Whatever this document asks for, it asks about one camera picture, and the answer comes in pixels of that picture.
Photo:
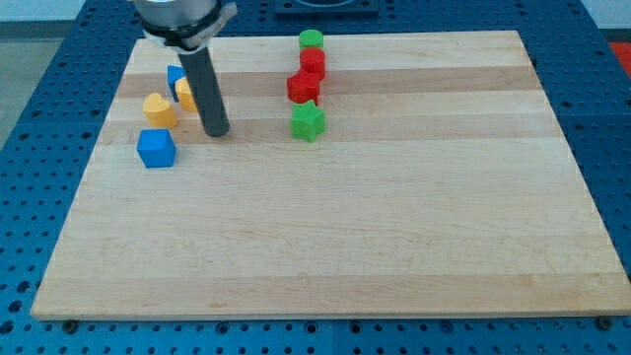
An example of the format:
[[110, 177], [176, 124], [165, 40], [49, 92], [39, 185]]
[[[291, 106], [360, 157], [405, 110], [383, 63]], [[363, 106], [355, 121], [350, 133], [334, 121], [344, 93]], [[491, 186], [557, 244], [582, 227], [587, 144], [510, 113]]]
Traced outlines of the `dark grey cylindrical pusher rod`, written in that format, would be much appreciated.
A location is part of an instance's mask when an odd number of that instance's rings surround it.
[[207, 48], [180, 54], [203, 129], [208, 136], [222, 137], [230, 130], [221, 89]]

